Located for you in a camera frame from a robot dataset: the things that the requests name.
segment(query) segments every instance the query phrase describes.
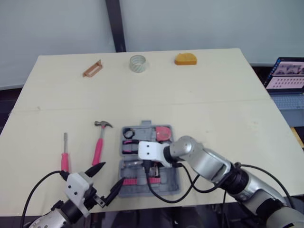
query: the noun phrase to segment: black pole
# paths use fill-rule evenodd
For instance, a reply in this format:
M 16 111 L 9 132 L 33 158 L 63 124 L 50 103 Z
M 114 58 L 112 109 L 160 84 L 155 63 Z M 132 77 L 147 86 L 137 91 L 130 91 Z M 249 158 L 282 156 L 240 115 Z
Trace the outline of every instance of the black pole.
M 126 52 L 119 0 L 105 0 L 116 52 Z

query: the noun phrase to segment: white mounting bracket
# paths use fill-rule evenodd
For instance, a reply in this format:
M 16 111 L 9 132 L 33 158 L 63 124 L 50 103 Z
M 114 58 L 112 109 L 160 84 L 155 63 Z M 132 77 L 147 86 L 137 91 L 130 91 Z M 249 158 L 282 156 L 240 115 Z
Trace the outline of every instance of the white mounting bracket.
M 90 193 L 93 181 L 84 172 L 72 173 L 66 180 L 65 194 L 78 207 L 84 217 L 90 212 L 84 206 L 85 197 Z
M 163 149 L 169 146 L 167 143 L 140 141 L 138 144 L 138 158 L 160 162 L 164 167 L 172 167 L 163 155 Z

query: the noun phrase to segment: copper bracket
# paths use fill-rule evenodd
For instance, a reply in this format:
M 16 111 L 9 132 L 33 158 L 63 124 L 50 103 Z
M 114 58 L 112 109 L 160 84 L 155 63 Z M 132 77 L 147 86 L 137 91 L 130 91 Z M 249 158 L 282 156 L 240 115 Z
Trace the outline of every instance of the copper bracket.
M 102 68 L 103 65 L 101 64 L 101 60 L 98 60 L 94 65 L 92 65 L 83 73 L 83 77 L 93 77 Z

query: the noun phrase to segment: pliers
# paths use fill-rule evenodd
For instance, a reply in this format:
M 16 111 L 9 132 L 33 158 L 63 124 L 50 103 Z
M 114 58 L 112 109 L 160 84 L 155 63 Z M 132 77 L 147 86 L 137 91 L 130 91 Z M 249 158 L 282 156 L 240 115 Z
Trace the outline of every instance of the pliers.
M 130 139 L 130 140 L 124 140 L 123 141 L 123 145 L 129 145 L 129 144 L 139 144 L 139 140 L 137 139 Z M 123 149 L 123 154 L 137 154 L 138 150 L 124 150 Z

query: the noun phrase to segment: laptop screen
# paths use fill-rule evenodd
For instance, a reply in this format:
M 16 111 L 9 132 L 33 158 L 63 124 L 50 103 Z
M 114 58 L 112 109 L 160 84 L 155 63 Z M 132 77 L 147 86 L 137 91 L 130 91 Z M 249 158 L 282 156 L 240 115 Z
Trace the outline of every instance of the laptop screen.
M 304 58 L 278 58 L 264 86 L 270 93 L 304 92 Z

